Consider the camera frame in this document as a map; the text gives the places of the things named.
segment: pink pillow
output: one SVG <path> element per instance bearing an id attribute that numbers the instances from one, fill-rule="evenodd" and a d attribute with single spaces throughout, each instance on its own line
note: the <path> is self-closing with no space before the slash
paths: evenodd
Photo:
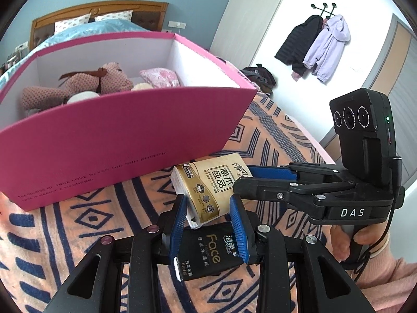
<path id="1" fill-rule="evenodd" d="M 172 88 L 180 86 L 177 74 L 166 68 L 141 70 L 139 75 L 155 88 Z"/>

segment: bed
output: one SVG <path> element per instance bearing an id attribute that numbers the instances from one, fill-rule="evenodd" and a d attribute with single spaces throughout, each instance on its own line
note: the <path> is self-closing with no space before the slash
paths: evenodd
<path id="1" fill-rule="evenodd" d="M 34 38 L 40 34 L 37 29 L 46 27 L 37 25 Z M 223 150 L 210 157 L 234 152 L 252 165 L 333 162 L 295 119 L 260 91 Z M 102 235 L 111 234 L 116 239 L 131 236 L 169 210 L 175 199 L 171 171 L 172 167 L 165 168 L 31 212 L 22 211 L 0 193 L 0 278 L 22 312 L 42 312 L 69 272 Z M 310 224 L 304 213 L 266 202 L 250 202 L 247 208 L 286 235 L 303 238 L 314 234 L 328 242 L 327 228 Z M 293 274 L 292 264 L 289 270 Z M 258 267 L 243 265 L 219 276 L 184 283 L 176 279 L 174 267 L 160 266 L 159 276 L 163 312 L 255 311 Z M 127 311 L 128 282 L 126 265 L 122 312 Z M 291 285 L 292 308 L 296 309 L 293 276 Z"/>
<path id="2" fill-rule="evenodd" d="M 29 50 L 36 48 L 43 41 L 54 35 L 55 22 L 68 20 L 91 13 L 89 22 L 100 15 L 132 10 L 131 22 L 147 30 L 162 30 L 168 3 L 135 0 L 100 1 L 80 4 L 44 15 L 32 21 L 30 30 Z"/>
<path id="3" fill-rule="evenodd" d="M 101 1 L 81 4 L 44 15 L 33 20 L 30 31 L 29 54 L 0 76 L 0 90 L 10 80 L 14 72 L 37 51 L 79 37 L 112 32 L 157 31 L 162 30 L 168 3 L 136 0 Z M 131 22 L 126 20 L 105 20 L 95 22 L 96 16 L 132 10 Z M 89 23 L 68 28 L 54 35 L 55 22 L 68 20 L 91 13 Z"/>

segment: white pillow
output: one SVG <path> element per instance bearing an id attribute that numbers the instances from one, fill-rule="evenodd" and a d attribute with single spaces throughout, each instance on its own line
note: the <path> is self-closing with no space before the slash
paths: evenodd
<path id="1" fill-rule="evenodd" d="M 55 32 L 54 34 L 58 34 L 62 32 L 63 30 L 66 30 L 68 28 L 78 26 L 78 25 L 84 25 L 88 23 L 90 20 L 91 13 L 75 17 L 73 19 L 69 20 L 63 20 L 63 21 L 57 21 L 55 22 Z"/>
<path id="2" fill-rule="evenodd" d="M 94 20 L 103 21 L 103 20 L 132 20 L 133 10 L 119 11 L 117 13 L 108 13 L 100 16 L 96 16 Z"/>

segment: hand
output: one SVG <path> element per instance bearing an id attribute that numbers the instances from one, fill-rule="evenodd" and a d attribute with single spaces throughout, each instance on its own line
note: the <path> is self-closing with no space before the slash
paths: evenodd
<path id="1" fill-rule="evenodd" d="M 355 234 L 353 240 L 357 244 L 373 245 L 377 242 L 385 231 L 387 222 L 381 224 L 370 225 L 361 229 Z M 350 238 L 342 229 L 341 226 L 332 226 L 330 229 L 330 237 L 333 248 L 333 256 L 338 262 L 345 261 L 350 255 Z M 386 242 L 388 235 L 381 241 L 378 246 L 371 250 L 371 253 L 376 252 Z"/>

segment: cardboard box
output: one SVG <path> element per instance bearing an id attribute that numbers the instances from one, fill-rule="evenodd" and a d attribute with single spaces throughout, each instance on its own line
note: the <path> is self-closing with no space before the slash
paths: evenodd
<path id="1" fill-rule="evenodd" d="M 118 62 L 129 78 L 174 70 L 183 87 L 103 95 L 24 117 L 27 86 Z M 221 150 L 256 94 L 177 34 L 123 32 L 33 54 L 0 91 L 0 191 L 26 211 Z"/>

